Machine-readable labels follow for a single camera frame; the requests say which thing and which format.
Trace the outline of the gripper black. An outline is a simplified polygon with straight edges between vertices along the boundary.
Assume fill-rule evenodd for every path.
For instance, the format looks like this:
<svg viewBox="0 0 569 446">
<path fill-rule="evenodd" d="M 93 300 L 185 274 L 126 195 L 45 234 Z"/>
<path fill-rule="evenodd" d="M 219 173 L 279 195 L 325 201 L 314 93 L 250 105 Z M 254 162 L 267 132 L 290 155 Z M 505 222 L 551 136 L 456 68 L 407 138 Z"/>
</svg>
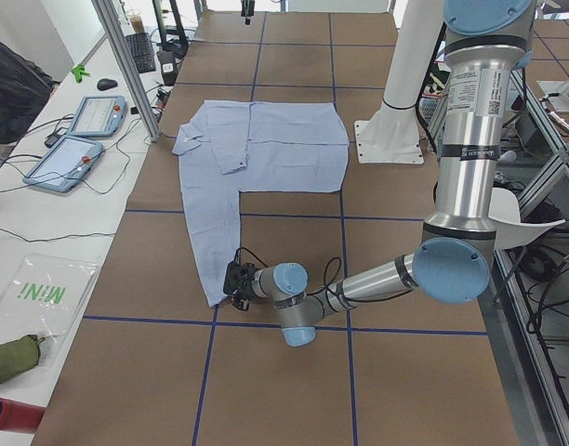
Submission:
<svg viewBox="0 0 569 446">
<path fill-rule="evenodd" d="M 241 0 L 241 13 L 254 14 L 255 13 L 255 0 Z M 251 23 L 251 16 L 244 16 L 245 23 Z"/>
<path fill-rule="evenodd" d="M 252 288 L 256 271 L 257 268 L 252 263 L 241 264 L 238 261 L 231 261 L 227 266 L 223 293 L 231 296 L 232 305 L 239 311 L 248 311 L 250 306 L 248 299 L 256 295 Z"/>
</svg>

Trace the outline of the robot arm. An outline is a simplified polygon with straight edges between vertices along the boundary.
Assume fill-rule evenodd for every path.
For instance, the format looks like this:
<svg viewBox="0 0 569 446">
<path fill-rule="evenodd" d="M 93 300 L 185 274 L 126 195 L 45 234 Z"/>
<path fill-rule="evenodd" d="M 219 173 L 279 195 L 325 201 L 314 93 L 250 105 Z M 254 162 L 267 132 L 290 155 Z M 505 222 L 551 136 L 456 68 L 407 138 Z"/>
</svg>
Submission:
<svg viewBox="0 0 569 446">
<path fill-rule="evenodd" d="M 412 1 L 396 39 L 378 111 L 356 122 L 359 164 L 420 163 L 425 129 L 418 103 L 435 52 L 442 47 L 451 77 L 439 180 L 433 208 L 412 232 L 390 223 L 353 223 L 351 255 L 402 251 L 345 279 L 325 280 L 308 292 L 296 263 L 246 264 L 235 257 L 225 292 L 235 304 L 270 300 L 286 343 L 304 346 L 316 324 L 342 310 L 390 302 L 419 291 L 443 304 L 483 294 L 490 280 L 499 228 L 489 215 L 509 76 L 530 57 L 534 5 L 530 1 Z"/>
</svg>

